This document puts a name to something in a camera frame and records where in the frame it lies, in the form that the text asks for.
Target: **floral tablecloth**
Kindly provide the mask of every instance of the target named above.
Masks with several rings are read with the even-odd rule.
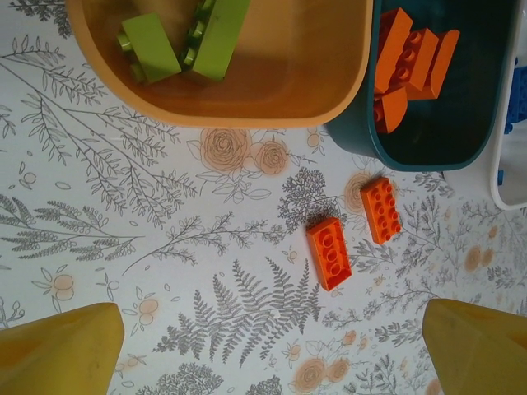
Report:
[[[0,10],[0,328],[115,302],[109,394],[438,394],[430,298],[527,314],[523,212],[350,155],[323,128],[157,123],[96,78],[62,0]],[[380,174],[403,219],[384,245],[359,194]],[[305,239],[326,216],[354,271],[332,292]]]

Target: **blue toy piece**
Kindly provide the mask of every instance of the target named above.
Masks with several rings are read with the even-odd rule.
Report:
[[[512,124],[527,119],[527,66],[515,68],[512,75],[511,97],[507,109],[505,134]]]
[[[497,184],[498,186],[503,185],[503,177],[505,176],[505,170],[497,171]]]

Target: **orange building block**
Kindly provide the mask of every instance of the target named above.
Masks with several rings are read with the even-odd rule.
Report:
[[[408,100],[437,99],[445,81],[446,72],[458,44],[459,30],[450,30],[439,35],[439,44],[422,91],[408,88]]]
[[[386,177],[380,177],[361,189],[371,238],[377,244],[389,241],[401,231],[393,190]]]
[[[403,46],[412,28],[412,19],[398,8],[380,16],[379,46],[375,70],[375,93],[385,93],[395,65],[403,52]]]
[[[408,89],[422,91],[438,43],[439,38],[428,29],[410,33],[403,54],[397,62],[395,73],[389,82],[389,88],[405,86]]]
[[[320,284],[332,290],[353,275],[347,256],[343,228],[338,218],[328,218],[307,231]]]
[[[408,100],[406,89],[399,88],[382,95],[373,104],[373,119],[378,133],[392,133],[403,121]]]

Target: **orange bowl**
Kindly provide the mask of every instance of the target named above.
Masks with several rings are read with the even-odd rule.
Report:
[[[176,53],[198,0],[66,0],[73,32],[100,79],[137,111],[193,127],[299,128],[336,117],[366,71],[373,0],[252,0],[224,81],[180,75],[137,84],[116,36],[157,12]]]

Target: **teal bowl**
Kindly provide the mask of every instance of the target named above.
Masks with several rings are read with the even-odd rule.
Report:
[[[373,91],[380,14],[397,7],[412,17],[412,30],[428,27],[439,34],[457,29],[460,36],[439,98],[410,101],[399,127],[378,134]],[[492,131],[520,7],[521,0],[375,1],[366,76],[353,102],[326,123],[331,137],[344,150],[379,158],[394,170],[444,171],[469,165]]]

